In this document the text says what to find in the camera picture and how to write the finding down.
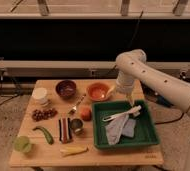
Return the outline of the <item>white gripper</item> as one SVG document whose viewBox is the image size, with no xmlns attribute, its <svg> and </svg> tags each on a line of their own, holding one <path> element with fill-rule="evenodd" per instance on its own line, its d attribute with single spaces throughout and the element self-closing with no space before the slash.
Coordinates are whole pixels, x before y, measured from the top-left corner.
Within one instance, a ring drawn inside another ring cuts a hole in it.
<svg viewBox="0 0 190 171">
<path fill-rule="evenodd" d="M 131 94 L 134 89 L 135 78 L 120 71 L 116 79 L 116 89 L 119 93 L 127 94 L 126 98 L 131 106 L 134 106 L 135 100 Z"/>
</svg>

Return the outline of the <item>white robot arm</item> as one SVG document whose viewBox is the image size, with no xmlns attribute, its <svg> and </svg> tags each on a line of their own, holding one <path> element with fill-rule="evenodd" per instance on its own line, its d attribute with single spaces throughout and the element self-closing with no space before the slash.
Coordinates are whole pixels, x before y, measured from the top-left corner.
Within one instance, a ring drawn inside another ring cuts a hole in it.
<svg viewBox="0 0 190 171">
<path fill-rule="evenodd" d="M 146 54 L 141 49 L 119 54 L 116 58 L 119 69 L 117 90 L 122 94 L 131 94 L 134 80 L 139 79 L 190 117 L 190 83 L 153 69 L 145 62 Z M 184 171 L 190 171 L 190 147 Z"/>
</svg>

